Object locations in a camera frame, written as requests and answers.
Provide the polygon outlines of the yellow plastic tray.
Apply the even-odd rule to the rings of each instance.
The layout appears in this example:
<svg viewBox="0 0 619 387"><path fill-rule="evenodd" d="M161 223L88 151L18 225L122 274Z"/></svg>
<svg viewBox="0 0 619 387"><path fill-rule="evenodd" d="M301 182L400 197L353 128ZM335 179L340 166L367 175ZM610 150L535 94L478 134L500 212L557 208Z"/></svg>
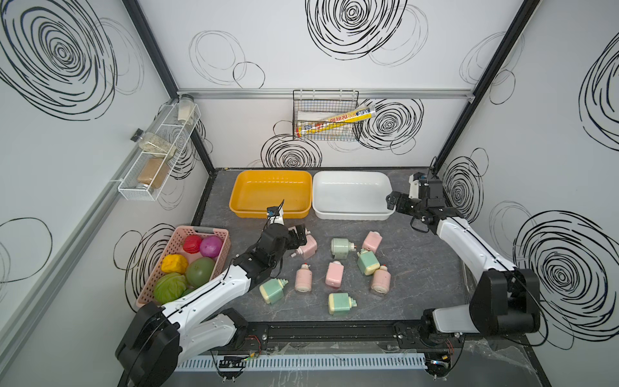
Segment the yellow plastic tray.
<svg viewBox="0 0 619 387"><path fill-rule="evenodd" d="M233 187L229 208L242 219L265 219L283 204L285 219L304 219L312 208L313 177L306 171L248 170Z"/></svg>

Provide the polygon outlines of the white plastic tray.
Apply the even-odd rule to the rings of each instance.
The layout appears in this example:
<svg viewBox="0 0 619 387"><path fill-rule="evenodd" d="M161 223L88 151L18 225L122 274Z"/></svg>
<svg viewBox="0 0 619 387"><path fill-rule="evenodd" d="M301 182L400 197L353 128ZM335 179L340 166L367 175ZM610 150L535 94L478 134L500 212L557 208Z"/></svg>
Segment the white plastic tray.
<svg viewBox="0 0 619 387"><path fill-rule="evenodd" d="M364 171L321 171L313 177L312 207L319 219L385 221L393 213L387 175Z"/></svg>

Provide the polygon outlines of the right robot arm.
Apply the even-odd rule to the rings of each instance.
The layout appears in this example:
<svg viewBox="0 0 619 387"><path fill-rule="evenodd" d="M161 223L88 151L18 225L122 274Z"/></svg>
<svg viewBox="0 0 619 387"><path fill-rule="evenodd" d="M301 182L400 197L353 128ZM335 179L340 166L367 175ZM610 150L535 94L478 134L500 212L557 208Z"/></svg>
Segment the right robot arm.
<svg viewBox="0 0 619 387"><path fill-rule="evenodd" d="M426 310L423 334L488 337L537 332L542 322L538 276L519 269L486 243L461 212L447 204L440 179L416 173L409 183L408 192L386 196L388 209L424 224L451 247L477 282L469 303Z"/></svg>

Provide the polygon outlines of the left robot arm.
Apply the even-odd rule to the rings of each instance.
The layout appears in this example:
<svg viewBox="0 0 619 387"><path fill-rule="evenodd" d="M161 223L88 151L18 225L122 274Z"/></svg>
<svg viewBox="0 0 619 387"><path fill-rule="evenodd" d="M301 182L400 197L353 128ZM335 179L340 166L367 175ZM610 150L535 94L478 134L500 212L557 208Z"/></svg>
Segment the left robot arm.
<svg viewBox="0 0 619 387"><path fill-rule="evenodd" d="M266 282L285 253L306 244L306 237L302 224L271 223L211 282L164 306L142 306L115 351L123 368L119 385L161 386L183 362L229 345L247 322L224 306Z"/></svg>

